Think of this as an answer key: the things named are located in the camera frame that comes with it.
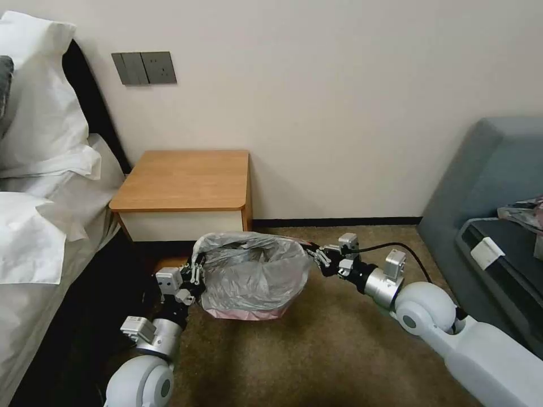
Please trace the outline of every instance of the white bed sheet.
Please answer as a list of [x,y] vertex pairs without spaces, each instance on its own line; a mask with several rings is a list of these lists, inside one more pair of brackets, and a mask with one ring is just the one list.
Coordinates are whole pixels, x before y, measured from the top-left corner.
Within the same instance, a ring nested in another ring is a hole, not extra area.
[[66,244],[59,285],[0,284],[0,407],[10,403],[70,285],[119,230],[107,205],[124,174],[100,136],[91,135],[89,144],[102,157],[99,180],[74,172],[0,180],[0,190],[26,192],[64,206],[89,236]]

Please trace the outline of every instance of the gray pillow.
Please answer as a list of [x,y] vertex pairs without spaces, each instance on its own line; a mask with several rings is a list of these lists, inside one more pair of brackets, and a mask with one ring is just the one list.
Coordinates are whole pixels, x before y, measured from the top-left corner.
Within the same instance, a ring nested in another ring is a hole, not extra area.
[[6,114],[7,99],[10,95],[11,77],[13,76],[13,61],[10,57],[0,55],[0,140],[5,133],[2,124]]

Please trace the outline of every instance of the wall switch panel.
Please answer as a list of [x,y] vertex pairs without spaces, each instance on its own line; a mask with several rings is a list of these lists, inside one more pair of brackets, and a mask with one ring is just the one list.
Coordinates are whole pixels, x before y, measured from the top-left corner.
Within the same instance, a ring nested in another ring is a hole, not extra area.
[[174,65],[171,62],[171,55],[168,51],[141,53],[141,59],[143,60],[150,84],[177,83]]
[[174,84],[174,65],[168,51],[111,54],[123,85]]

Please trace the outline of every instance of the white pillow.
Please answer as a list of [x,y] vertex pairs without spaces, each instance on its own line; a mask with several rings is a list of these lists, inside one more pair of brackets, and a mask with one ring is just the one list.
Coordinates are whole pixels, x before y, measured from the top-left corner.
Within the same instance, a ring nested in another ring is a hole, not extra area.
[[0,284],[61,281],[66,242],[85,229],[52,201],[0,192]]
[[62,171],[74,149],[86,158],[70,170],[88,176],[100,159],[88,146],[87,121],[62,69],[74,31],[72,24],[14,11],[0,19],[0,54],[10,56],[15,66],[8,130],[0,141],[0,177]]

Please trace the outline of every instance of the tag on sofa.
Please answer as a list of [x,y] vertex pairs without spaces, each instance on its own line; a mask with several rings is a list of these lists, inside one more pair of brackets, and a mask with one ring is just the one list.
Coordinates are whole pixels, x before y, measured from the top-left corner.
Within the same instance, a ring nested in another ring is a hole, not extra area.
[[485,237],[471,250],[471,257],[483,270],[486,270],[500,256],[505,256],[505,253],[490,237]]

